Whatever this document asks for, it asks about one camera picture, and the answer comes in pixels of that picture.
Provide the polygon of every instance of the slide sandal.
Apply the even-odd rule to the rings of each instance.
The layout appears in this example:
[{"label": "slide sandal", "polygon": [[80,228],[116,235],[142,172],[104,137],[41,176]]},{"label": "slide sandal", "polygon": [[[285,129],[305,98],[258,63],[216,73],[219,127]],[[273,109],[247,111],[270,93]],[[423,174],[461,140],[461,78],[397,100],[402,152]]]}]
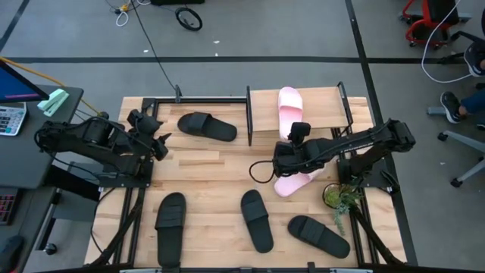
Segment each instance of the slide sandal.
[{"label": "slide sandal", "polygon": [[179,130],[189,135],[227,142],[233,141],[237,135],[237,128],[233,125],[219,121],[211,114],[201,112],[184,115],[177,122],[177,126]]},{"label": "slide sandal", "polygon": [[289,177],[280,177],[274,184],[274,190],[281,197],[288,197],[299,188],[305,186],[306,184],[312,182],[318,175],[324,172],[325,168],[315,170],[309,174],[294,174]]},{"label": "slide sandal", "polygon": [[182,193],[171,193],[161,201],[155,222],[158,238],[158,264],[161,267],[180,266],[185,213],[186,202]]},{"label": "slide sandal", "polygon": [[349,255],[350,245],[345,239],[308,216],[298,215],[291,219],[288,231],[296,239],[337,258],[344,259]]},{"label": "slide sandal", "polygon": [[280,116],[280,138],[288,140],[293,122],[302,122],[303,100],[298,90],[283,87],[278,95],[278,112]]},{"label": "slide sandal", "polygon": [[272,250],[274,243],[268,212],[264,207],[261,194],[257,190],[244,193],[241,199],[241,211],[256,250],[259,253],[267,253]]}]

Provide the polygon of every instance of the desk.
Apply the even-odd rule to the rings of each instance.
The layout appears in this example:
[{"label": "desk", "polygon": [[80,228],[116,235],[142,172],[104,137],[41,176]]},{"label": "desk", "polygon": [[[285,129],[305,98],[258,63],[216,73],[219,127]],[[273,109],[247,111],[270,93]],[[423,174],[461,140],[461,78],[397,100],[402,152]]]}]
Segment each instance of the desk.
[{"label": "desk", "polygon": [[[119,122],[129,126],[126,118],[130,110],[142,107],[141,97],[124,98]],[[354,118],[354,131],[372,127],[366,98],[349,98]],[[230,143],[189,136],[177,129],[178,119],[192,111],[210,112],[215,118],[237,127],[238,136]],[[155,134],[172,133],[167,140],[170,152],[161,162],[155,162],[152,185],[146,190],[139,229],[134,265],[136,268],[159,267],[157,240],[154,229],[160,202],[167,194],[181,192],[187,201],[186,223],[183,233],[183,268],[305,268],[307,262],[317,267],[355,267],[357,259],[349,218],[344,218],[345,239],[352,246],[345,259],[334,258],[291,237],[286,230],[295,215],[310,215],[337,231],[333,211],[321,201],[326,185],[338,181],[336,164],[330,162],[324,173],[309,185],[287,198],[274,192],[274,183],[257,184],[248,175],[251,163],[272,157],[277,136],[270,132],[254,132],[253,145],[248,147],[246,136],[246,106],[244,104],[185,103],[163,104],[158,120],[164,124]],[[332,138],[330,129],[312,130],[311,137]],[[255,168],[255,176],[267,177],[271,166]],[[239,202],[244,192],[257,189],[270,215],[274,248],[266,254],[257,253],[249,238],[240,212]],[[375,231],[393,254],[405,261],[405,253],[391,197],[377,189],[365,190]],[[116,189],[99,204],[93,233],[102,247],[106,247],[116,233],[124,201],[125,189]],[[121,261],[128,256],[131,232],[125,236]],[[365,236],[362,236],[365,261],[370,262]],[[93,242],[89,243],[85,263],[99,256]]]},{"label": "desk", "polygon": [[[58,86],[40,85],[39,87],[48,94],[58,88]],[[0,153],[0,162],[2,163],[0,173],[2,179],[12,181],[39,180],[39,184],[43,184],[51,168],[52,158],[39,152],[39,147],[33,141],[33,135],[47,120],[69,122],[72,119],[83,95],[83,90],[71,87],[66,87],[64,90],[70,94],[69,98],[51,118],[46,117],[37,108],[38,102],[28,102],[27,107],[30,116],[22,126],[20,134],[2,136],[0,141],[0,150],[2,151]],[[22,272],[27,263],[55,191],[55,187],[24,190],[13,222],[9,226],[0,226],[0,241],[14,235],[21,235],[25,239],[17,267],[18,272]]]}]

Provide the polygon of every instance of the monitor screen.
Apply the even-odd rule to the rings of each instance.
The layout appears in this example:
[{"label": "monitor screen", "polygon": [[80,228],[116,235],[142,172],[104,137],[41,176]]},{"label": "monitor screen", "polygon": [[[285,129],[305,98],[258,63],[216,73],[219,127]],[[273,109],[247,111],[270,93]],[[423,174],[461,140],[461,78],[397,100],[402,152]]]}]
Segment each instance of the monitor screen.
[{"label": "monitor screen", "polygon": [[0,102],[30,102],[48,98],[39,87],[0,61]]}]

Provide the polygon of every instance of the calculator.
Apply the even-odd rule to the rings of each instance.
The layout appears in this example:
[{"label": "calculator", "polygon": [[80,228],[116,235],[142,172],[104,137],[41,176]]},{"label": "calculator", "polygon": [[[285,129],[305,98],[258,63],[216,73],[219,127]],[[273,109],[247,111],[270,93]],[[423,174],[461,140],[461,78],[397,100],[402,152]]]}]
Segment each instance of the calculator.
[{"label": "calculator", "polygon": [[25,102],[0,103],[0,135],[16,136],[26,116]]}]

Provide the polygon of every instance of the black shoe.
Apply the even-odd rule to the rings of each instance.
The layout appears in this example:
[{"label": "black shoe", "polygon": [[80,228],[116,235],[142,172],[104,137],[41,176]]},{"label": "black shoe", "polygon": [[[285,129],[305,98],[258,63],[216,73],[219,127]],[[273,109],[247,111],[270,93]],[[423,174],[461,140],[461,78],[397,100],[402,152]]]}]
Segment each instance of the black shoe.
[{"label": "black shoe", "polygon": [[441,94],[441,105],[446,110],[446,118],[448,121],[457,124],[459,123],[462,118],[458,113],[458,109],[460,108],[460,101],[456,98],[455,94],[450,91],[444,92]]}]

